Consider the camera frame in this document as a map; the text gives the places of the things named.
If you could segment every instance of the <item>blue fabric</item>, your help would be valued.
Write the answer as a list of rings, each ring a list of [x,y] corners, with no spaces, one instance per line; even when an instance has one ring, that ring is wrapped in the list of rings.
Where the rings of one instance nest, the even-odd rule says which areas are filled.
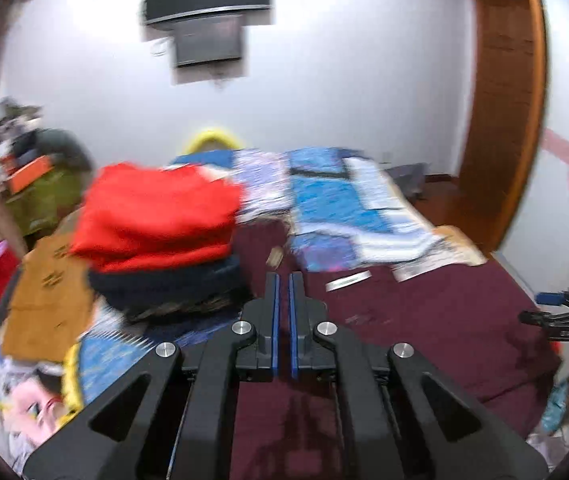
[[[291,241],[291,250],[300,264],[311,272],[337,272],[358,266],[353,244],[344,236],[297,235]]]
[[[226,326],[240,317],[239,309],[227,308],[207,316],[188,315],[174,323],[150,324],[144,332],[147,339],[155,343],[165,341],[190,342],[207,340],[208,336],[222,326]]]
[[[541,421],[545,433],[552,434],[560,428],[562,418],[567,411],[568,395],[569,383],[567,381],[553,387]]]
[[[86,335],[80,341],[78,376],[85,406],[93,402],[153,348],[146,340]]]
[[[213,164],[221,168],[233,168],[233,150],[212,150],[210,152],[196,152],[180,155],[171,161],[171,164]]]
[[[244,188],[238,222],[248,222],[262,214],[291,208],[293,200],[286,156],[253,149],[238,150],[234,170],[234,182]]]
[[[389,234],[393,230],[376,210],[362,206],[356,188],[346,180],[292,175],[298,220],[330,223]]]
[[[373,160],[358,157],[345,159],[351,181],[365,209],[402,209],[404,203],[389,188],[388,180]]]
[[[85,335],[80,340],[78,356],[78,380],[85,406],[100,397],[157,343],[173,340],[181,348],[202,343],[239,318],[237,311],[221,312],[191,323],[178,337],[171,335],[170,328],[164,334],[154,333],[157,338],[136,338],[117,332]]]
[[[360,264],[414,260],[439,239],[406,209],[365,209],[344,179],[292,175],[291,181],[295,233],[348,237]]]
[[[338,148],[302,148],[289,152],[292,170],[315,173],[344,173]]]

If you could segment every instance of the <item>metal screw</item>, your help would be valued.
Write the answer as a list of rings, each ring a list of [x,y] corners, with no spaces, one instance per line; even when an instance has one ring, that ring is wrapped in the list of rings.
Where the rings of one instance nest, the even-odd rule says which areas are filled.
[[[171,357],[176,352],[176,345],[173,343],[160,343],[156,346],[156,354],[160,357]]]
[[[396,343],[393,346],[393,353],[398,357],[411,357],[413,355],[413,346],[409,343]]]
[[[238,335],[244,335],[251,332],[252,326],[250,322],[240,320],[231,325],[231,329]]]
[[[330,321],[323,321],[322,323],[318,323],[317,326],[318,332],[322,335],[334,335],[338,331],[338,327],[335,323]]]

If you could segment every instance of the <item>yellow cloth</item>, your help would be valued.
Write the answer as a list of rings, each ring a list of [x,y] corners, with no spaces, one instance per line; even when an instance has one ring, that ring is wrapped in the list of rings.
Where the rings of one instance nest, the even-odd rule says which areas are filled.
[[[2,353],[15,359],[61,363],[86,330],[93,291],[87,265],[67,254],[72,234],[42,238],[24,263],[10,303]]]
[[[58,423],[64,426],[74,416],[78,415],[84,408],[84,399],[80,390],[80,381],[78,380],[78,359],[80,355],[80,343],[75,343],[65,355],[64,358],[64,375],[62,376],[62,400],[69,410],[69,413],[63,416]]]
[[[467,256],[468,261],[466,264],[468,266],[482,265],[487,261],[487,258],[484,257],[479,248],[476,247],[476,245],[469,240],[465,233],[460,231],[458,227],[454,227],[452,225],[441,225],[436,227],[433,232],[463,251]]]

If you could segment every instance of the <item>orange box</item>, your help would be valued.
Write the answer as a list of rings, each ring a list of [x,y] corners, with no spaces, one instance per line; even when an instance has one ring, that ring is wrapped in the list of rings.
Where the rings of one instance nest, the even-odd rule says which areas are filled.
[[[15,194],[18,191],[22,191],[26,186],[52,169],[53,166],[49,161],[49,157],[46,155],[39,156],[36,160],[31,161],[11,175],[8,180],[11,193]]]

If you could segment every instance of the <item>blue patterned blanket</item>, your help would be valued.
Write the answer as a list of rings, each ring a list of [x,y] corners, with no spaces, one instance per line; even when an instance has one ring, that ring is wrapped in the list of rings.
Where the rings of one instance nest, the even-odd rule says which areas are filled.
[[[229,326],[240,317],[237,312],[204,320],[189,332],[173,341],[185,348],[207,341],[213,333]],[[122,332],[89,333],[80,341],[76,377],[77,388],[86,406],[95,400],[111,384],[115,383],[133,365],[154,348],[159,340],[136,338]]]
[[[288,152],[293,171],[341,174],[345,172],[340,148],[301,148]]]
[[[286,156],[260,150],[238,150],[234,155],[233,168],[233,180],[242,184],[245,190],[239,222],[291,208],[293,202]]]
[[[438,239],[405,208],[366,209],[350,181],[302,175],[291,181],[295,233],[348,237],[361,265],[413,260]]]

